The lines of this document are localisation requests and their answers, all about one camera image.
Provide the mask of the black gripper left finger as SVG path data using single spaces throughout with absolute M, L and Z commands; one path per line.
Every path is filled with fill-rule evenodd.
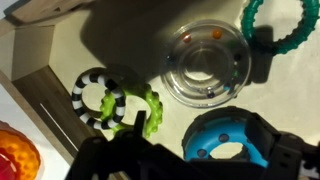
M 184 180 L 186 163 L 160 144 L 143 137 L 146 112 L 138 111 L 132 129 L 120 130 L 112 140 L 87 138 L 65 180 L 109 180 L 124 173 L 130 180 Z

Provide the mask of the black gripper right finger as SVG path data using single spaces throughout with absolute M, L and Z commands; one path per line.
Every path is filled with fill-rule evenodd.
M 261 180 L 320 180 L 320 146 L 279 131 L 257 113 L 231 107 L 232 117 L 245 121 L 245 136 L 268 162 Z

